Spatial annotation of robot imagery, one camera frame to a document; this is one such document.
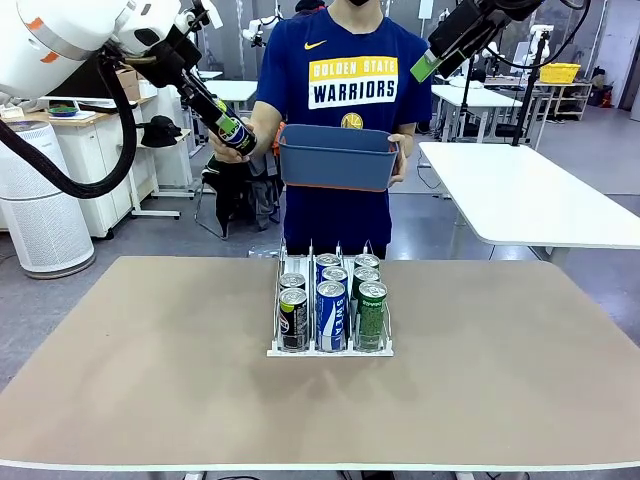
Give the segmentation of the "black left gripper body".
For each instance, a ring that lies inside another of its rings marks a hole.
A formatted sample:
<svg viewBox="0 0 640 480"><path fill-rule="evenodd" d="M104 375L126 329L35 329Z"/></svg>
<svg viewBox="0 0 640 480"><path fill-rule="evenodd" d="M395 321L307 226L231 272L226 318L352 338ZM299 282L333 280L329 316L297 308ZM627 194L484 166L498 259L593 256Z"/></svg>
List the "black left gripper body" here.
<svg viewBox="0 0 640 480"><path fill-rule="evenodd" d="M177 90L202 90L203 84L192 72L202 55L189 40L173 47L168 41L155 45L142 65L142 76L158 88L174 86Z"/></svg>

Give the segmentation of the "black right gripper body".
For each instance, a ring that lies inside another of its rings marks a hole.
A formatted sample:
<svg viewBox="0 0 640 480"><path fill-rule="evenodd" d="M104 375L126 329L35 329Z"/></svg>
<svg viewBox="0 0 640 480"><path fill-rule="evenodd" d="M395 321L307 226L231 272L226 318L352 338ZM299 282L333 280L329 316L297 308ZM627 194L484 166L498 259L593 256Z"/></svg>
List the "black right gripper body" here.
<svg viewBox="0 0 640 480"><path fill-rule="evenodd" d="M452 11L454 50L482 50L503 23L502 1L461 1Z"/></svg>

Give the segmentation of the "person's right hand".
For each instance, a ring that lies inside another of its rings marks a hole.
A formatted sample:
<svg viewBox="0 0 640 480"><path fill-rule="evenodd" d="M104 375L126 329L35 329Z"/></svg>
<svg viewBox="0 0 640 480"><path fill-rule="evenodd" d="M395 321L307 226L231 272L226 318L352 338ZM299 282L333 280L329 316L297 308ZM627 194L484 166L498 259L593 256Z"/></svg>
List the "person's right hand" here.
<svg viewBox="0 0 640 480"><path fill-rule="evenodd" d="M239 151L225 145L212 132L210 132L209 141L213 146L214 157L219 162L227 164L246 163L250 159L249 156L242 155Z"/></svg>

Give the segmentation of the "person's left hand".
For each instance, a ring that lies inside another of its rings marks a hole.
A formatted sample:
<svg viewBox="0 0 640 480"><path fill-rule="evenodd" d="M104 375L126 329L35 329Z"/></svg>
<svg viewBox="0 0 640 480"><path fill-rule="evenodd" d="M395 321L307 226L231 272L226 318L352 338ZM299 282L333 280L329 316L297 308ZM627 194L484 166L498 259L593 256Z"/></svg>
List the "person's left hand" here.
<svg viewBox="0 0 640 480"><path fill-rule="evenodd" d="M392 187L396 183L403 182L405 179L408 159L411 156L414 148L414 134L412 132L413 129L414 127L410 125L408 132L398 132L391 134L388 137L388 140L391 143L395 143L398 147L396 160L389 182L390 187Z"/></svg>

